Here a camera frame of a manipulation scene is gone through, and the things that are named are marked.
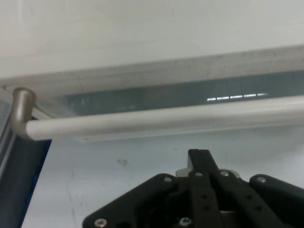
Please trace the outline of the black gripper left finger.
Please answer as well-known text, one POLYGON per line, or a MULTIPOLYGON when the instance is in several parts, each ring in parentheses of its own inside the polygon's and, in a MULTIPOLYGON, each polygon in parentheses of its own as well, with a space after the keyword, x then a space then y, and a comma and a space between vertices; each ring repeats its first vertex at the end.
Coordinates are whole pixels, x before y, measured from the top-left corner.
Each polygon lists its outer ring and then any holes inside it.
POLYGON ((158 174, 87 216, 84 228, 219 228, 221 216, 211 175, 218 167, 208 150, 188 151, 186 177, 158 174))

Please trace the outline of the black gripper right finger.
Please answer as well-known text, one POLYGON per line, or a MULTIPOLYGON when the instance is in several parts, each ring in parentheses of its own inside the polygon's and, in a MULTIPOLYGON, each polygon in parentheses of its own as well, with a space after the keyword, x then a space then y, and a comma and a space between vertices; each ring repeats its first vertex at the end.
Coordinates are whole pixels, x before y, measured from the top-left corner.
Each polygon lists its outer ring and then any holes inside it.
POLYGON ((282 180, 258 174, 248 182, 220 170, 210 151, 198 151, 205 222, 227 228, 302 228, 304 190, 282 180))

